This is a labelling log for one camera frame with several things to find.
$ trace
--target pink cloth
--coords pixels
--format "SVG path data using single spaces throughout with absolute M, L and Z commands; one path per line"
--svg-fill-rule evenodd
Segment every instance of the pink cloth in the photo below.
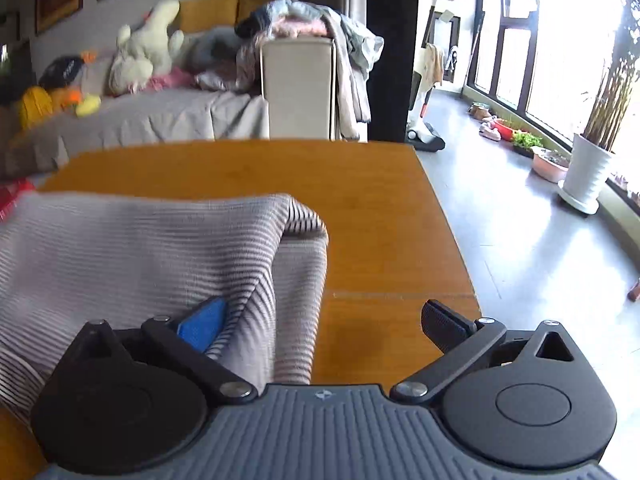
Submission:
M 320 36 L 327 38 L 326 25 L 318 18 L 310 22 L 285 16 L 271 24 L 271 31 L 276 38 L 297 38 L 298 36 Z
M 144 86 L 131 86 L 129 92 L 159 92 L 165 88 L 188 88 L 195 85 L 195 78 L 181 68 L 174 66 L 167 75 L 154 76 Z

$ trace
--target window frame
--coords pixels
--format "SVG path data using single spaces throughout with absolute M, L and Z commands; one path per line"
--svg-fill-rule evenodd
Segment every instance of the window frame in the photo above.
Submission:
M 474 30 L 479 30 L 480 23 L 484 19 L 482 10 L 483 0 L 476 0 L 476 13 L 474 17 Z M 528 18 L 508 18 L 504 15 L 504 0 L 500 0 L 500 26 L 498 29 L 498 38 L 495 48 L 495 60 L 494 70 L 492 73 L 491 88 L 489 92 L 486 92 L 482 88 L 476 86 L 476 75 L 478 73 L 478 53 L 479 48 L 476 48 L 469 68 L 466 84 L 475 90 L 476 92 L 486 96 L 487 98 L 500 103 L 501 106 L 507 108 L 516 116 L 532 124 L 535 128 L 548 135 L 554 142 L 562 146 L 569 152 L 573 149 L 573 143 L 570 139 L 567 139 L 560 134 L 557 130 L 554 130 L 549 124 L 545 124 L 538 120 L 534 116 L 527 113 L 527 105 L 529 104 L 529 97 L 531 94 L 531 88 L 533 84 L 533 75 L 536 65 L 536 48 L 538 44 L 538 21 L 539 21 L 539 9 L 540 0 L 536 0 L 538 3 L 538 9 L 530 12 Z M 520 100 L 518 106 L 513 107 L 510 102 L 501 99 L 497 95 L 498 78 L 500 77 L 500 66 L 502 63 L 502 51 L 504 49 L 504 31 L 507 28 L 528 28 L 531 31 L 531 37 L 529 39 L 529 50 L 527 51 L 527 62 L 525 65 L 525 73 L 522 78 L 522 89 L 520 91 Z M 607 185 L 613 189 L 613 191 L 635 212 L 640 216 L 640 206 L 631 198 L 628 191 L 622 189 L 613 178 L 607 179 Z

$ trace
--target white plush toy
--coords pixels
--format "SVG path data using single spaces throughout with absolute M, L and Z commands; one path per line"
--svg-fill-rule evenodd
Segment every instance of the white plush toy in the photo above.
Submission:
M 176 30 L 171 39 L 166 28 L 180 11 L 178 0 L 163 0 L 151 11 L 142 28 L 134 33 L 129 25 L 118 32 L 118 53 L 111 65 L 109 87 L 115 95 L 129 88 L 143 87 L 151 76 L 167 75 L 177 56 L 184 33 Z

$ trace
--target metal screw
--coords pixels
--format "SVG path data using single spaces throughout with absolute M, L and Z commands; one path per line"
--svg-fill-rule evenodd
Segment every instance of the metal screw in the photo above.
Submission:
M 396 392 L 405 397 L 421 397 L 426 395 L 429 389 L 425 384 L 414 383 L 412 381 L 403 381 L 396 384 Z
M 220 386 L 220 393 L 230 399 L 242 399 L 249 395 L 252 391 L 252 386 L 244 381 L 236 381 L 233 383 L 224 383 Z

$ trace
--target yellow plush toy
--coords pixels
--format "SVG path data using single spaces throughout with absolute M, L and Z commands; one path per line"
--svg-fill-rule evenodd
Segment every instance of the yellow plush toy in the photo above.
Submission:
M 101 99 L 97 95 L 88 95 L 79 105 L 76 105 L 76 116 L 87 117 L 95 114 L 100 108 Z
M 22 130 L 28 130 L 32 126 L 41 123 L 53 114 L 53 101 L 44 88 L 32 86 L 20 99 L 18 116 Z

